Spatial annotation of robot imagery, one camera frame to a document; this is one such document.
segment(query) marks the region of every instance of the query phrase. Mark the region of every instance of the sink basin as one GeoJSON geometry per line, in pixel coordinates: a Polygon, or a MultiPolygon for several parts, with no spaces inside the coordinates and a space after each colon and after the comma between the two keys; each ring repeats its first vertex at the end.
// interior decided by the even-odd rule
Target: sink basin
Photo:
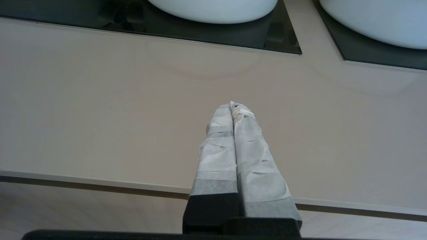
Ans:
{"type": "Polygon", "coordinates": [[[320,0],[350,29],[400,47],[427,49],[426,0],[320,0]]]}
{"type": "Polygon", "coordinates": [[[174,16],[203,23],[244,23],[262,18],[277,0],[149,0],[174,16]]]}

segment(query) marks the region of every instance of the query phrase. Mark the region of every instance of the paper-wrapped object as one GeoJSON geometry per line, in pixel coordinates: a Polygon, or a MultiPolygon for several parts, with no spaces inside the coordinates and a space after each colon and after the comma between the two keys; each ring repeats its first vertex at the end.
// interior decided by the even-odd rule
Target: paper-wrapped object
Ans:
{"type": "Polygon", "coordinates": [[[288,186],[280,174],[254,114],[230,103],[234,121],[237,182],[246,217],[293,218],[301,224],[288,186]]]}
{"type": "Polygon", "coordinates": [[[220,106],[206,127],[190,195],[237,193],[236,152],[230,105],[220,106]]]}

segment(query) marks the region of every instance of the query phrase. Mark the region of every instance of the beige countertop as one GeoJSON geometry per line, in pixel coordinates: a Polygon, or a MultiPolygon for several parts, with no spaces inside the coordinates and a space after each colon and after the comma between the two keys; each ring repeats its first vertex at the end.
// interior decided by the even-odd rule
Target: beige countertop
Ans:
{"type": "Polygon", "coordinates": [[[427,215],[427,73],[0,19],[0,175],[189,192],[217,106],[257,117],[296,202],[427,215]]]}

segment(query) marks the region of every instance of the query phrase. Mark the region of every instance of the dark glass countertop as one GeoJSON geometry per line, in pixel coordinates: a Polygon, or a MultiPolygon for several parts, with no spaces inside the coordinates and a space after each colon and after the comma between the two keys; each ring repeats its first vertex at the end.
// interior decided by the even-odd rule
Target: dark glass countertop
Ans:
{"type": "Polygon", "coordinates": [[[0,17],[302,54],[282,0],[265,17],[238,24],[185,20],[147,0],[0,0],[0,17]]]}
{"type": "Polygon", "coordinates": [[[368,38],[336,21],[319,0],[313,3],[344,60],[427,70],[427,50],[398,47],[368,38]]]}

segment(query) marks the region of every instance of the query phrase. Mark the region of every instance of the vanity countertop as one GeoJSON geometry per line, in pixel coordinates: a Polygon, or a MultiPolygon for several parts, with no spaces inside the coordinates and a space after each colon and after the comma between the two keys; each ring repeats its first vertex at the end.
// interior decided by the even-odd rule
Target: vanity countertop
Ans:
{"type": "Polygon", "coordinates": [[[427,72],[0,19],[0,175],[188,193],[214,110],[247,105],[297,203],[427,215],[427,72]]]}

